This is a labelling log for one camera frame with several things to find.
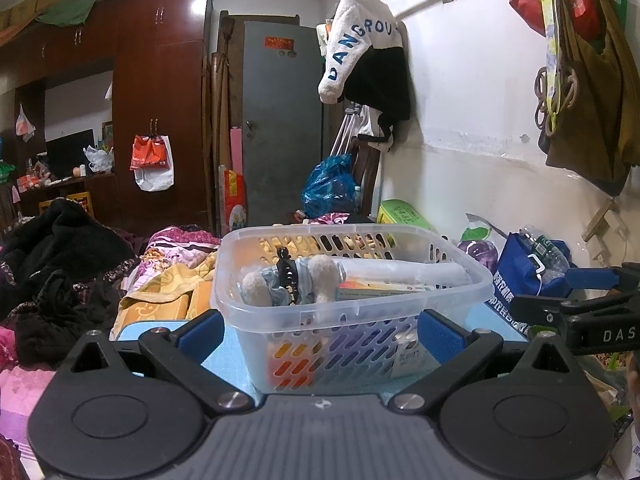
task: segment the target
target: red sticker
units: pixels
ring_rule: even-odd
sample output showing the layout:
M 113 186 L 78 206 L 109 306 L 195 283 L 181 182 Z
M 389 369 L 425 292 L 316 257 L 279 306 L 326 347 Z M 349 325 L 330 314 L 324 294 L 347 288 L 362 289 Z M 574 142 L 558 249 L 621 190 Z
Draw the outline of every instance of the red sticker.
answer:
M 293 50 L 294 42 L 287 38 L 272 38 L 267 36 L 264 38 L 264 46 L 266 48 L 275 48 L 276 50 Z

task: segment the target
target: blue gripper pad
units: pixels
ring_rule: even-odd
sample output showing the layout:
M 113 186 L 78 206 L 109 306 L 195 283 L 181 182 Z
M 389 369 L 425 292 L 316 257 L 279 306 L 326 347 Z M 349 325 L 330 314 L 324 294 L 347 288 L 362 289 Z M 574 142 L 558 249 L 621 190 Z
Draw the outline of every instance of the blue gripper pad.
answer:
M 418 318 L 418 340 L 441 365 L 462 352 L 472 341 L 471 332 L 434 310 Z
M 217 310 L 210 310 L 174 332 L 178 350 L 202 364 L 225 338 L 225 321 Z

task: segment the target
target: orange plastic bag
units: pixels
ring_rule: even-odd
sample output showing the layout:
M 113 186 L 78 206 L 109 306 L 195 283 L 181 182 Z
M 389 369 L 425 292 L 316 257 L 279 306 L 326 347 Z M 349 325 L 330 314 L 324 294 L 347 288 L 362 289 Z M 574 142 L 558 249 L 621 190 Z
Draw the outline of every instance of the orange plastic bag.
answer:
M 511 7 L 541 36 L 545 36 L 545 20 L 541 0 L 510 0 Z M 596 0 L 569 0 L 573 8 L 575 31 L 586 41 L 600 36 L 600 15 Z
M 131 154 L 131 171 L 141 168 L 163 168 L 166 165 L 166 146 L 162 137 L 136 136 Z

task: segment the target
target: pile of clothes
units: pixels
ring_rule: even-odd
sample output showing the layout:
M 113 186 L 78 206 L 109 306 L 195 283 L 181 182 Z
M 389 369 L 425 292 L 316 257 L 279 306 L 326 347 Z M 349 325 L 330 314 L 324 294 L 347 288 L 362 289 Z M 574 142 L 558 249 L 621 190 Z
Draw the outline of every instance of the pile of clothes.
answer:
M 0 251 L 0 478 L 42 478 L 28 417 L 80 337 L 207 310 L 219 245 L 197 226 L 137 238 L 64 199 L 11 231 Z

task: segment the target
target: translucent plastic basket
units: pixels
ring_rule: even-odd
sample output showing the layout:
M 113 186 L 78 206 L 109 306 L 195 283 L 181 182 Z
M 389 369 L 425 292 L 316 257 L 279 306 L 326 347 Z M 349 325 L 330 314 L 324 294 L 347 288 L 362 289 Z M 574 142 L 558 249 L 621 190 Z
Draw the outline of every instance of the translucent plastic basket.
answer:
M 330 254 L 410 262 L 454 261 L 470 284 L 385 298 L 260 308 L 242 302 L 238 283 L 272 266 L 276 248 L 292 257 Z M 355 386 L 424 372 L 418 314 L 432 308 L 462 324 L 494 293 L 491 272 L 436 233 L 396 224 L 248 228 L 225 236 L 211 306 L 238 330 L 254 385 L 265 393 L 341 394 Z

